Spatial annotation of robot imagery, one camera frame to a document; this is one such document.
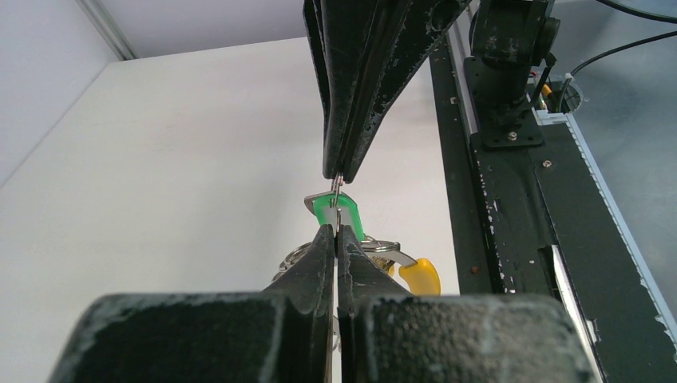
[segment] bunch of keys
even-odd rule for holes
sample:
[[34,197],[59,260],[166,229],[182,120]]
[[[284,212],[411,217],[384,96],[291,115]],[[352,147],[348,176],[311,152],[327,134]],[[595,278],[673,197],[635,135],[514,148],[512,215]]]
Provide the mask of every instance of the bunch of keys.
[[[383,269],[389,276],[394,275],[394,265],[399,264],[399,275],[404,279],[412,294],[439,295],[441,293],[440,277],[435,266],[428,259],[414,259],[400,250],[397,242],[379,241],[366,235],[359,216],[358,205],[346,193],[341,192],[342,175],[338,175],[331,183],[331,190],[303,199],[308,211],[318,220],[320,225],[330,224],[338,232],[340,225],[351,226],[362,250],[369,258]],[[279,265],[279,272],[273,278],[277,280],[285,271],[301,259],[310,247],[310,243],[294,249]]]

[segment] wire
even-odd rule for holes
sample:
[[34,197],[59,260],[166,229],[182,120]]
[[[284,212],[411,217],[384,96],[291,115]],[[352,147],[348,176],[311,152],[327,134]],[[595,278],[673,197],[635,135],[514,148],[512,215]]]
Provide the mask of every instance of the wire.
[[592,64],[593,62],[595,62],[595,61],[597,61],[597,60],[599,60],[599,59],[601,59],[601,58],[605,58],[606,56],[610,56],[610,55],[612,55],[612,54],[614,54],[614,53],[618,53],[618,52],[620,52],[620,51],[622,51],[622,50],[634,48],[634,47],[636,47],[636,46],[638,46],[638,45],[647,44],[647,43],[649,43],[649,42],[654,42],[654,41],[658,41],[658,40],[663,40],[664,38],[673,38],[674,36],[677,36],[677,30],[672,31],[672,32],[668,32],[668,33],[666,33],[666,34],[659,34],[658,36],[654,36],[654,37],[652,37],[652,38],[644,38],[644,39],[642,39],[642,40],[638,40],[638,41],[635,41],[635,42],[631,42],[630,44],[626,44],[626,45],[619,46],[618,48],[610,49],[610,50],[608,50],[608,51],[606,51],[606,52],[602,52],[602,53],[598,54],[598,55],[595,56],[595,57],[592,57],[592,58],[589,58],[589,59],[586,60],[586,61],[583,61],[582,63],[580,63],[580,65],[578,65],[576,68],[574,68],[574,70],[572,70],[571,72],[567,73],[567,75],[566,75],[566,80],[564,81],[564,86],[562,86],[562,93],[561,93],[560,96],[557,98],[557,102],[555,103],[555,106],[556,106],[555,112],[559,112],[559,111],[562,109],[562,101],[564,100],[564,95],[565,95],[566,92],[567,92],[567,89],[568,89],[568,87],[569,87],[569,84],[570,84],[571,81],[573,80],[573,77],[574,77],[578,72],[580,72],[581,69],[585,68],[586,66]]
[[632,8],[630,6],[625,6],[623,4],[620,4],[618,2],[614,2],[613,0],[596,0],[597,2],[601,2],[602,4],[606,6],[610,6],[611,8],[615,10],[619,10],[625,14],[631,14],[632,16],[637,16],[638,18],[646,18],[648,20],[653,20],[655,22],[669,22],[671,24],[677,24],[677,18],[674,18],[672,16],[666,16],[663,14],[652,14],[650,12],[645,12],[643,10],[638,10],[636,8]]

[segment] white wall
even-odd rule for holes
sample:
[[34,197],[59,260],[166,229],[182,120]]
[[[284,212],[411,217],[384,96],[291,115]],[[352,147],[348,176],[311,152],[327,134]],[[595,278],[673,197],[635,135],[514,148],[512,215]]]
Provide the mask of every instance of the white wall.
[[74,0],[0,1],[0,185],[116,60]]
[[100,0],[139,57],[306,35],[303,0]]

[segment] black cable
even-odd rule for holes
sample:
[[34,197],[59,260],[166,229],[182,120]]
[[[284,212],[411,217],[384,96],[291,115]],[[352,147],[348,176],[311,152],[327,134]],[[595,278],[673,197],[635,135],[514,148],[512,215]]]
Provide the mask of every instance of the black cable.
[[647,44],[649,42],[662,40],[664,38],[673,38],[674,36],[677,36],[677,30],[672,31],[672,32],[668,32],[666,34],[659,34],[658,36],[654,36],[652,38],[644,38],[642,40],[631,42],[630,44],[626,44],[626,45],[619,46],[618,48],[610,49],[606,52],[602,52],[602,53],[598,54],[595,57],[592,57],[592,58],[589,58],[586,61],[583,61],[582,63],[580,63],[580,65],[578,65],[576,68],[574,68],[574,70],[572,70],[570,73],[567,73],[566,80],[564,81],[564,86],[562,86],[562,93],[557,98],[557,102],[555,103],[555,106],[556,106],[555,112],[559,112],[562,109],[562,101],[564,100],[564,95],[567,92],[567,88],[569,87],[569,84],[573,80],[573,76],[575,76],[581,69],[585,68],[586,66],[592,64],[593,62],[595,62],[595,61],[597,61],[601,58],[605,58],[606,56],[612,55],[614,53],[618,53],[622,50],[634,48],[638,45]]
[[648,20],[653,20],[655,22],[669,22],[671,24],[677,24],[677,18],[674,18],[672,16],[666,16],[664,14],[652,14],[650,12],[645,12],[643,10],[638,10],[630,6],[619,4],[618,2],[614,2],[613,0],[596,0],[596,1],[601,2],[606,6],[610,6],[615,10],[619,10],[625,14],[637,16],[638,18],[646,18]]

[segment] gray floor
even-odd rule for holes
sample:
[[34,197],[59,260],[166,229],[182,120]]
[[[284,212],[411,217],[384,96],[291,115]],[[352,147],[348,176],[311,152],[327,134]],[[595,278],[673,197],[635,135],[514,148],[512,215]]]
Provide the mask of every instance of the gray floor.
[[[646,10],[659,12],[661,1]],[[663,14],[674,5],[663,2]],[[641,38],[675,30],[593,1],[560,2],[554,73]],[[673,314],[677,314],[677,38],[606,57],[576,76],[575,112],[593,156]]]

